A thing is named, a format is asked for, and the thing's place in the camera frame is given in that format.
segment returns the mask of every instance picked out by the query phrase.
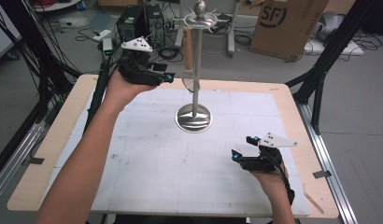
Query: white grid paper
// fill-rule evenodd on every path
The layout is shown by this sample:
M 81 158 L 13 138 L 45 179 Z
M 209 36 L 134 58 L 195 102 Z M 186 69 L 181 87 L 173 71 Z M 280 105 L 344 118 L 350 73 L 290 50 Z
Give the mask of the white grid paper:
M 93 211 L 187 216 L 269 217 L 270 203 L 259 182 L 232 161 L 231 149 L 244 156 L 259 150 L 246 136 L 275 133 L 286 137 L 270 93 L 200 91 L 200 104 L 213 114 L 203 133 L 186 133 L 175 113 L 192 101 L 182 90 L 138 95 L 119 115 Z M 60 156 L 52 183 L 82 135 L 86 104 Z M 281 148 L 296 192 L 292 211 L 309 215 L 291 152 Z

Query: cardboard box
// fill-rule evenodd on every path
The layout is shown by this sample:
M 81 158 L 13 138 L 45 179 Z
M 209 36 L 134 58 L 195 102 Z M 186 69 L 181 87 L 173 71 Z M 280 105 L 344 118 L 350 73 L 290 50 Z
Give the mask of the cardboard box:
M 328 0 L 265 0 L 249 50 L 298 60 Z
M 347 15 L 355 0 L 330 0 L 324 11 L 333 11 L 339 15 Z
M 247 0 L 241 0 L 238 15 L 258 16 L 261 11 L 262 2 L 263 0 L 254 0 L 251 4 L 248 4 Z
M 128 5 L 144 4 L 143 0 L 98 0 L 98 5 L 101 7 L 126 7 Z

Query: chrome stand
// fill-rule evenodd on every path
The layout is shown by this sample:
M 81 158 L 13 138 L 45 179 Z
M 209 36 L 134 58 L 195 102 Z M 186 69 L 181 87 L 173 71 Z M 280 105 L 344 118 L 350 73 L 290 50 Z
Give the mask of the chrome stand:
M 194 5 L 194 11 L 181 19 L 185 26 L 190 29 L 197 29 L 196 49 L 193 79 L 192 104 L 182 106 L 176 113 L 176 123 L 180 129 L 188 133 L 201 133 L 207 130 L 212 124 L 212 113 L 203 105 L 198 104 L 198 92 L 200 86 L 201 52 L 203 46 L 203 30 L 215 25 L 218 18 L 212 12 L 206 12 L 206 3 L 202 0 Z

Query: metal ball finial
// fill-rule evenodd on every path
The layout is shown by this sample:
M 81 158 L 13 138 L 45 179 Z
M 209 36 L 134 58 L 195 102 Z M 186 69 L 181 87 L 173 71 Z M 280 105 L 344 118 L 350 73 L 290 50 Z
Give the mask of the metal ball finial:
M 194 4 L 194 12 L 197 16 L 197 19 L 202 19 L 206 14 L 206 2 L 203 0 L 198 0 Z

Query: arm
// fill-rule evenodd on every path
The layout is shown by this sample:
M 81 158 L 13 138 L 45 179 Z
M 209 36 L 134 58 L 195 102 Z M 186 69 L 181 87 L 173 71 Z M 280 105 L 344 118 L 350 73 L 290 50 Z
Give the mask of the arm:
M 291 205 L 288 200 L 287 190 L 281 175 L 250 172 L 261 183 L 264 193 L 267 195 L 273 211 L 273 223 L 294 224 Z
M 140 92 L 152 89 L 124 81 L 118 71 L 113 73 L 103 103 L 52 184 L 35 223 L 84 223 L 87 220 L 104 171 L 116 119 Z

